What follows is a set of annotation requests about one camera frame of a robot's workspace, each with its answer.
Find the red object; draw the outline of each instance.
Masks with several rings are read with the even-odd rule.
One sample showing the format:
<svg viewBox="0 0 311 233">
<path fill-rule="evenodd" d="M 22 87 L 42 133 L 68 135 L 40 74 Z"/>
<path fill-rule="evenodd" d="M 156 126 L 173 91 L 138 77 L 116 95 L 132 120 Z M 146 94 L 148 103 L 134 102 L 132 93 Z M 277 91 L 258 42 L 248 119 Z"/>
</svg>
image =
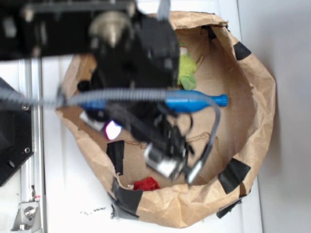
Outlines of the red object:
<svg viewBox="0 0 311 233">
<path fill-rule="evenodd" d="M 152 177 L 148 177 L 143 181 L 136 181 L 134 184 L 134 190 L 153 191 L 156 189 L 160 189 L 160 186 Z"/>
</svg>

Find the white surface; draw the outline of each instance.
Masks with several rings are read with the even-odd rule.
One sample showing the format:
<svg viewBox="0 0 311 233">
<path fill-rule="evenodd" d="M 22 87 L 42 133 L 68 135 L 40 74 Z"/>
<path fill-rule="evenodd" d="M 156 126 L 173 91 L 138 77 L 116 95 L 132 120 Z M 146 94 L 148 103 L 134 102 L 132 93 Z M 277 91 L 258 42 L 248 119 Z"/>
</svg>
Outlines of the white surface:
<svg viewBox="0 0 311 233">
<path fill-rule="evenodd" d="M 138 8 L 145 14 L 154 13 L 159 0 L 138 0 Z M 171 0 L 172 11 L 213 13 L 229 21 L 229 30 L 241 40 L 239 12 L 236 0 Z"/>
<path fill-rule="evenodd" d="M 311 229 L 311 1 L 239 0 L 243 43 L 276 79 L 269 153 L 259 172 L 265 233 Z"/>
<path fill-rule="evenodd" d="M 145 7 L 147 12 L 157 8 L 158 1 L 142 2 L 140 6 Z M 217 1 L 178 0 L 173 1 L 172 6 L 173 10 L 196 10 L 217 14 L 223 12 L 227 14 L 224 18 L 231 18 L 231 21 L 237 23 L 236 37 L 240 37 L 235 1 L 228 1 L 228 4 L 222 4 L 220 7 Z M 70 57 L 45 58 L 43 61 L 43 93 L 45 97 L 53 98 L 58 83 L 62 81 L 70 63 Z M 237 205 L 230 214 L 222 219 L 212 215 L 186 229 L 178 230 L 140 221 L 111 219 L 111 200 L 86 164 L 73 136 L 51 110 L 44 112 L 44 138 L 49 232 L 98 232 L 105 231 L 109 227 L 118 231 L 135 229 L 136 232 L 262 232 L 257 181 L 251 194 L 242 200 L 243 204 Z"/>
</svg>

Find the screw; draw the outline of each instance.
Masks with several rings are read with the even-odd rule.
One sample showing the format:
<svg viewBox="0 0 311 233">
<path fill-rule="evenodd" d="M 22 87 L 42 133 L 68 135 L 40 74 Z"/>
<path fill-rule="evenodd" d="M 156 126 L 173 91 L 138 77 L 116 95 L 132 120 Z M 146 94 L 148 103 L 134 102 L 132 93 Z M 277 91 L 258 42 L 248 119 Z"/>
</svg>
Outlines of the screw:
<svg viewBox="0 0 311 233">
<path fill-rule="evenodd" d="M 21 231 L 27 229 L 27 224 L 25 224 L 25 223 L 24 223 L 24 224 L 20 224 L 19 229 L 20 229 Z"/>
<path fill-rule="evenodd" d="M 25 9 L 24 19 L 26 22 L 30 23 L 34 19 L 34 11 L 32 9 Z"/>
<path fill-rule="evenodd" d="M 135 14 L 135 11 L 136 11 L 135 3 L 133 2 L 129 3 L 127 6 L 127 13 L 129 17 L 133 17 L 133 15 Z"/>
<path fill-rule="evenodd" d="M 26 217 L 34 217 L 35 216 L 35 209 L 33 207 L 29 206 L 25 209 L 24 214 Z"/>
<path fill-rule="evenodd" d="M 23 106 L 22 106 L 22 110 L 24 110 L 24 111 L 28 111 L 28 110 L 29 110 L 29 106 L 27 106 L 27 105 L 23 105 Z"/>
<path fill-rule="evenodd" d="M 32 51 L 32 56 L 38 57 L 41 54 L 41 48 L 39 45 L 34 46 L 33 51 Z"/>
</svg>

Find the light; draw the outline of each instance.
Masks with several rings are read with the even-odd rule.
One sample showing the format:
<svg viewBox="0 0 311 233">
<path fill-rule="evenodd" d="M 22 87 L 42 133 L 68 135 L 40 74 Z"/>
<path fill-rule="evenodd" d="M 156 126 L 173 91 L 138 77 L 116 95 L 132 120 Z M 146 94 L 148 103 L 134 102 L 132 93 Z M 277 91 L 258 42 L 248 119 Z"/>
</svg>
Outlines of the light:
<svg viewBox="0 0 311 233">
<path fill-rule="evenodd" d="M 121 133 L 122 127 L 116 124 L 113 120 L 109 122 L 105 128 L 106 136 L 109 140 L 116 139 Z"/>
</svg>

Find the crumpled paper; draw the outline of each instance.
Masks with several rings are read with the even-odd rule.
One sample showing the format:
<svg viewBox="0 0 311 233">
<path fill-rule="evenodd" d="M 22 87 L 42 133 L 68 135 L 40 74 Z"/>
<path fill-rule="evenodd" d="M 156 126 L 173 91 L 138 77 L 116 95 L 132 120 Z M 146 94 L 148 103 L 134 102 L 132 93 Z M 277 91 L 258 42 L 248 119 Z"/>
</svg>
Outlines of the crumpled paper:
<svg viewBox="0 0 311 233">
<path fill-rule="evenodd" d="M 200 61 L 195 73 L 196 90 L 208 95 L 227 94 L 228 106 L 221 109 L 222 118 L 213 150 L 191 186 L 181 176 L 173 183 L 161 177 L 145 165 L 145 145 L 135 141 L 126 131 L 116 140 L 125 141 L 124 174 L 118 177 L 120 185 L 127 187 L 135 181 L 154 177 L 159 190 L 143 192 L 136 214 L 139 219 L 159 225 L 183 228 L 219 211 L 224 206 L 247 195 L 258 174 L 269 148 L 275 114 L 276 83 L 262 63 L 250 54 L 237 61 L 234 45 L 238 40 L 225 27 L 226 21 L 216 15 L 193 12 L 172 12 L 172 27 L 188 48 L 195 61 Z M 211 26 L 217 38 L 210 39 L 201 26 Z M 67 96 L 77 92 L 81 80 L 89 80 L 96 67 L 93 56 L 74 56 L 66 73 L 63 88 Z M 57 110 L 62 122 L 76 138 L 77 145 L 87 163 L 107 192 L 117 177 L 106 152 L 108 141 L 79 119 L 79 107 Z M 193 129 L 187 135 L 195 149 L 189 157 L 193 165 L 200 157 L 214 121 L 214 112 L 206 108 L 193 114 Z M 188 115 L 170 119 L 182 132 L 190 125 Z M 234 191 L 226 194 L 218 174 L 235 158 L 251 167 L 246 178 Z"/>
</svg>

